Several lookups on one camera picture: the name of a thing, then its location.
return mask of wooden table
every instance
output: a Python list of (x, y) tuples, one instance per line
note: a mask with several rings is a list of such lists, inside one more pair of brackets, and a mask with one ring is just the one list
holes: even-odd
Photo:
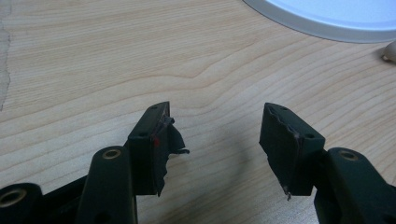
[(361, 152), (396, 184), (387, 43), (304, 35), (236, 0), (1, 8), (0, 188), (34, 182), (47, 193), (87, 174), (95, 151), (122, 145), (162, 101), (191, 154), (168, 162), (160, 198), (138, 198), (140, 223), (317, 223), (314, 197), (288, 202), (258, 144), (265, 102), (296, 112), (326, 148)]

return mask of wood grain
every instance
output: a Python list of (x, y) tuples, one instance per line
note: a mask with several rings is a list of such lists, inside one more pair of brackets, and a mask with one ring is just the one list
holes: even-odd
[(386, 44), (349, 44), (274, 23), (242, 1), (12, 1), (10, 84), (0, 112), (0, 188), (49, 192), (171, 102), (190, 155), (168, 162), (140, 223), (317, 223), (287, 202), (260, 148), (265, 102), (363, 153), (396, 184), (396, 66)]

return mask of metal grommet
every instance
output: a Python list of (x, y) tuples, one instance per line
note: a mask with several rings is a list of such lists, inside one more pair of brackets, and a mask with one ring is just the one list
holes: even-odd
[(119, 155), (121, 154), (121, 151), (119, 149), (110, 149), (108, 151), (106, 151), (105, 153), (103, 153), (102, 157), (103, 159), (106, 160), (113, 160), (115, 158), (117, 158)]
[(338, 153), (340, 154), (340, 156), (342, 156), (346, 160), (349, 160), (349, 161), (358, 161), (359, 160), (358, 156), (356, 156), (355, 153), (353, 153), (353, 152), (340, 150)]
[(9, 207), (20, 202), (27, 194), (26, 189), (12, 189), (0, 196), (0, 208)]

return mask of light wood surface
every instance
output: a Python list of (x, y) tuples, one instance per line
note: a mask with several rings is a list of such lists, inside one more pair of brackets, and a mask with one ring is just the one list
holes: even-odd
[(1, 6), (0, 188), (34, 182), (47, 193), (87, 174), (95, 151), (122, 145), (162, 101), (191, 154), (168, 162), (160, 198), (138, 198), (140, 223), (318, 223), (314, 196), (288, 202), (258, 144), (265, 102), (396, 184), (387, 43), (304, 35), (236, 0)]

